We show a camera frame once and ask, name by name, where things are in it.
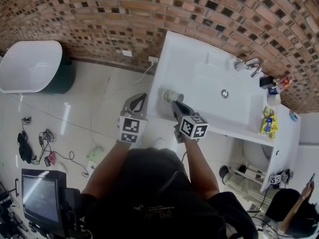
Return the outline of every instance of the electrical outlet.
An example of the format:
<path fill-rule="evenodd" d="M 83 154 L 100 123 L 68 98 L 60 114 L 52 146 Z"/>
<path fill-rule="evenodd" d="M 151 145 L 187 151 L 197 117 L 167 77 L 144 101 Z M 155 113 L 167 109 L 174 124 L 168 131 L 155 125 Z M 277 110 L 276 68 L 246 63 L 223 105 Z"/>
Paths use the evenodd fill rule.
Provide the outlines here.
<path fill-rule="evenodd" d="M 129 50 L 122 50 L 124 56 L 133 57 L 132 52 Z"/>
<path fill-rule="evenodd" d="M 159 59 L 156 57 L 149 57 L 149 61 L 151 61 L 152 65 L 159 62 Z"/>

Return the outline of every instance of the white sink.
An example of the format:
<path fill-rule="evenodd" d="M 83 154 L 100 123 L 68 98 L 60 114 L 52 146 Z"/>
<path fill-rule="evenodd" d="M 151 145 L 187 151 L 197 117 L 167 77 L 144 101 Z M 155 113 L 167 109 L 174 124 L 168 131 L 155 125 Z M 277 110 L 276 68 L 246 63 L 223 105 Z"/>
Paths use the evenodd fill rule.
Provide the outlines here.
<path fill-rule="evenodd" d="M 258 133 L 264 97 L 252 90 L 249 82 L 238 79 L 234 74 L 212 64 L 196 64 L 189 105 L 205 113 L 208 120 L 231 123 Z M 227 90 L 227 98 L 222 97 L 223 90 Z"/>
<path fill-rule="evenodd" d="M 272 146 L 260 135 L 267 91 L 259 87 L 260 73 L 237 72 L 238 58 L 207 43 L 167 32 L 150 92 L 148 114 L 175 121 L 170 104 L 161 98 L 165 89 L 184 94 L 184 103 L 210 123 L 209 130 Z M 228 91 L 223 98 L 222 90 Z"/>

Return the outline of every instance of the bathroom vanity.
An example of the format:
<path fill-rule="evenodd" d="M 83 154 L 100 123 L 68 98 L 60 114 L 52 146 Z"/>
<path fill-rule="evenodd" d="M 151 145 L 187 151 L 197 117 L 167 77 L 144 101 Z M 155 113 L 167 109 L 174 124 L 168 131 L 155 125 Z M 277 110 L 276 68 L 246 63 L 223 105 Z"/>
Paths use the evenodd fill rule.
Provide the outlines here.
<path fill-rule="evenodd" d="M 260 72 L 235 70 L 242 60 L 202 41 L 167 32 L 148 103 L 148 115 L 175 121 L 163 90 L 184 94 L 184 103 L 209 122 L 209 131 L 272 147 L 261 191 L 269 176 L 290 168 L 299 144 L 301 118 L 292 121 L 283 105 L 272 108 L 278 119 L 276 138 L 260 134 L 268 90 L 259 87 Z"/>

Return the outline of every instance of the black bag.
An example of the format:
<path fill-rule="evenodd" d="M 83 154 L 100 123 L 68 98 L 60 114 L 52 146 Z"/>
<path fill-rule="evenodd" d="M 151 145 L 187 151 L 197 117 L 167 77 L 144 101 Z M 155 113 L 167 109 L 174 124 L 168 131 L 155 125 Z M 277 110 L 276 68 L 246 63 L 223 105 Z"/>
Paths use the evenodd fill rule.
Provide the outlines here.
<path fill-rule="evenodd" d="M 26 161 L 28 164 L 30 164 L 33 157 L 33 152 L 30 145 L 27 142 L 28 138 L 24 131 L 18 134 L 17 140 L 18 140 L 19 153 L 20 153 L 21 159 L 23 161 Z"/>

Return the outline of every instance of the white toilet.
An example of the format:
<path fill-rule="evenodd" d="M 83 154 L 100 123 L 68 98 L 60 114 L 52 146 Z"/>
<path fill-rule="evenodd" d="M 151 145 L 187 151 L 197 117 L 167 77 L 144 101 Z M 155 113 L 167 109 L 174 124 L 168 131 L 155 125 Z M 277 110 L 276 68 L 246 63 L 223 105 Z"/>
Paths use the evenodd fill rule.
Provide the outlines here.
<path fill-rule="evenodd" d="M 272 152 L 273 148 L 270 146 L 250 141 L 244 141 L 243 143 L 244 157 L 251 165 L 263 172 L 268 169 Z"/>

